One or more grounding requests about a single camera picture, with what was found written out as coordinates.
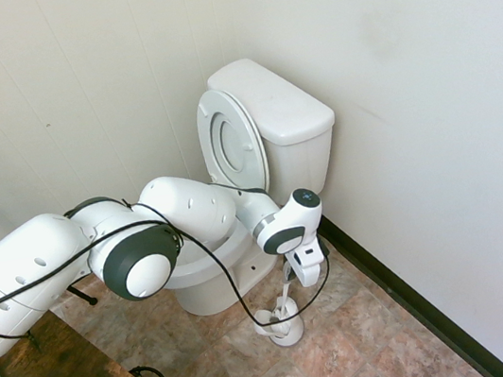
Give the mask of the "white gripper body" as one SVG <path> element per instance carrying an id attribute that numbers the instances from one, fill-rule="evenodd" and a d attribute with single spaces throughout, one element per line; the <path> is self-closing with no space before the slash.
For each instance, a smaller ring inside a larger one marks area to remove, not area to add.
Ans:
<path id="1" fill-rule="evenodd" d="M 308 286 L 317 283 L 321 272 L 320 263 L 324 260 L 317 238 L 310 244 L 300 245 L 298 248 L 289 251 L 286 258 L 301 285 Z"/>

